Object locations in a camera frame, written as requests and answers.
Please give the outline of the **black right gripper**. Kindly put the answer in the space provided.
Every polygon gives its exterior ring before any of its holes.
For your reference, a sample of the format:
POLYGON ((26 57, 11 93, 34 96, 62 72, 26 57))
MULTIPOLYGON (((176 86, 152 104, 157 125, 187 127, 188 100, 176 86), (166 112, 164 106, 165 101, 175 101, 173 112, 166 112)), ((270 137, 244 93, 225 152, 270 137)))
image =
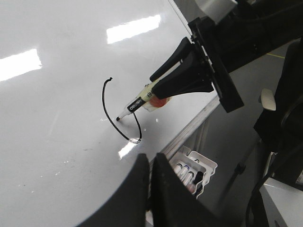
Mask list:
POLYGON ((215 88, 226 112, 243 107, 244 102, 211 39, 215 22, 209 17, 198 17, 189 22, 188 26, 194 44, 184 37, 173 54, 150 76, 150 81, 155 81, 184 59, 176 69, 153 86, 152 93, 158 99, 164 99, 194 92, 210 93, 215 88), (193 45, 199 58, 204 61, 204 66, 191 52, 193 45))

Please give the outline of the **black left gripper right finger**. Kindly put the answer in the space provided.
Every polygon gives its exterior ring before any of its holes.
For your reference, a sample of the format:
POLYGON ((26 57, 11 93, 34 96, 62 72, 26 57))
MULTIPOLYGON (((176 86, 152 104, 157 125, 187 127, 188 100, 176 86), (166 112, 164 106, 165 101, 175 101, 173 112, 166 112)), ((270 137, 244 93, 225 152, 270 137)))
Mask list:
POLYGON ((162 153, 157 153, 152 167, 151 209, 155 227, 221 227, 223 225, 192 196, 162 153))

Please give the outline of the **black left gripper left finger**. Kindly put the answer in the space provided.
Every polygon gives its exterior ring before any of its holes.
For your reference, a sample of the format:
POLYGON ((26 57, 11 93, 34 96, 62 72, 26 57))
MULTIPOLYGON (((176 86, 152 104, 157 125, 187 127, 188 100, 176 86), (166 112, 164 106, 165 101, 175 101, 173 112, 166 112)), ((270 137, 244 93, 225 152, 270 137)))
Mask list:
POLYGON ((115 193, 80 227, 143 227, 149 190, 149 161, 139 154, 115 193))

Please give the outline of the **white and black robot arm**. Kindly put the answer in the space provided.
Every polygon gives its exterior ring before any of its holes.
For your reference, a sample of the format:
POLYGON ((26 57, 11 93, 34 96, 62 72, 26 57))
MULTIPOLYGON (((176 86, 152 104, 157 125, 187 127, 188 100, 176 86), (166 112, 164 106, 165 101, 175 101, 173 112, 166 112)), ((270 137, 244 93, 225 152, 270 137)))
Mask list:
MULTIPOLYGON (((153 97, 215 90, 226 112, 243 106, 230 72, 303 35, 300 0, 209 0, 205 13, 188 26, 191 38, 181 40, 168 60, 150 76, 150 84, 122 113, 134 114, 153 97)), ((164 154, 152 166, 139 154, 113 196, 82 222, 83 227, 142 227, 151 208, 156 227, 222 227, 174 174, 164 154)))

